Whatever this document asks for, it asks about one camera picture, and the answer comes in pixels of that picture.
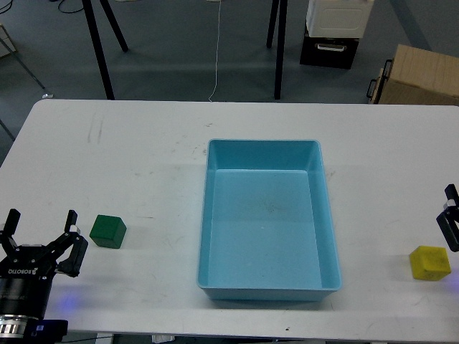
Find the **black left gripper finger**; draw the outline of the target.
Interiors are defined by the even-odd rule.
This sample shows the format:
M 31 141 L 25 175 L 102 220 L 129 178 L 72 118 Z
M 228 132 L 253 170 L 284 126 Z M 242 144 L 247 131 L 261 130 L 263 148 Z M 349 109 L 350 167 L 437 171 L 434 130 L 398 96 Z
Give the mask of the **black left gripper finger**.
M 6 218 L 3 229 L 1 230 L 1 246 L 8 257 L 14 257 L 18 245 L 13 239 L 17 225 L 20 219 L 20 212 L 16 209 L 10 209 Z
M 80 234 L 76 226 L 77 213 L 69 210 L 65 222 L 64 233 L 47 245 L 51 271 L 77 277 L 88 247 L 87 240 Z

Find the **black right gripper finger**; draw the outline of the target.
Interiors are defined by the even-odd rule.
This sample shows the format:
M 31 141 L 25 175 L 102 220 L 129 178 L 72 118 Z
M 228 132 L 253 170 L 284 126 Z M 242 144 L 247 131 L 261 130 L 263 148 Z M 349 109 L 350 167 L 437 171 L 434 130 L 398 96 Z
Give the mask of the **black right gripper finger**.
M 445 188 L 447 202 L 436 221 L 452 252 L 458 252 L 458 191 L 454 184 Z

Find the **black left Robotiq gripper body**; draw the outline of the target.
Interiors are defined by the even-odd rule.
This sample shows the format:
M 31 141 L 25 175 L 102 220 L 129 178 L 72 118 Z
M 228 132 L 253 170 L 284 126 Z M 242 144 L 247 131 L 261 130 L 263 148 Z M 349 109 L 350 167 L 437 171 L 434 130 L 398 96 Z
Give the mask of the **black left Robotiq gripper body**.
M 44 318 L 57 267 L 52 245 L 1 246 L 1 314 Z

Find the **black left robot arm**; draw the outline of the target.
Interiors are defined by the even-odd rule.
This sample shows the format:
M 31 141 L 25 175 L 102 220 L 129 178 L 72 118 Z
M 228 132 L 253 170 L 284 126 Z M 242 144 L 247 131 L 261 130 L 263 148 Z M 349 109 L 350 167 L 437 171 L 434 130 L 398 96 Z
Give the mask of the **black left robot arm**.
M 77 277 L 88 242 L 70 210 L 63 233 L 46 245 L 18 245 L 13 238 L 21 214 L 11 209 L 1 229 L 1 342 L 57 343 L 67 320 L 44 318 L 56 274 Z

